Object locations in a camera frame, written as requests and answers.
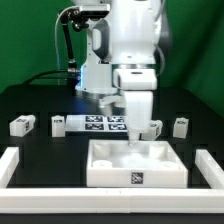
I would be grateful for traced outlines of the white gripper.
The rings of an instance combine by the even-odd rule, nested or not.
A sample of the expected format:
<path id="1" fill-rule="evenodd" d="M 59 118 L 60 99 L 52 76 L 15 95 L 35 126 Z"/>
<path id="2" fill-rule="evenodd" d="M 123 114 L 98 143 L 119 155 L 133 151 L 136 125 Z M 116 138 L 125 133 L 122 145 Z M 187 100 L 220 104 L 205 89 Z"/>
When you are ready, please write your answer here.
<path id="1" fill-rule="evenodd" d="M 125 123 L 128 129 L 128 145 L 139 142 L 140 133 L 145 133 L 152 118 L 153 93 L 151 91 L 125 91 Z"/>

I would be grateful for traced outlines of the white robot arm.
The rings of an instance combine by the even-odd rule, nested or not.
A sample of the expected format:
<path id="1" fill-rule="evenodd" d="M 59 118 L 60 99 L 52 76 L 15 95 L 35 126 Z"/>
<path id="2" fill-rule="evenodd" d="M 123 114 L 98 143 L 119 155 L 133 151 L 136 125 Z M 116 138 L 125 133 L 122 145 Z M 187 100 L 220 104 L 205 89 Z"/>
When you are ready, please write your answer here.
<path id="1" fill-rule="evenodd" d="M 156 58 L 168 46 L 166 0 L 73 0 L 87 20 L 87 58 L 78 91 L 99 99 L 110 116 L 124 109 L 128 141 L 149 131 Z"/>

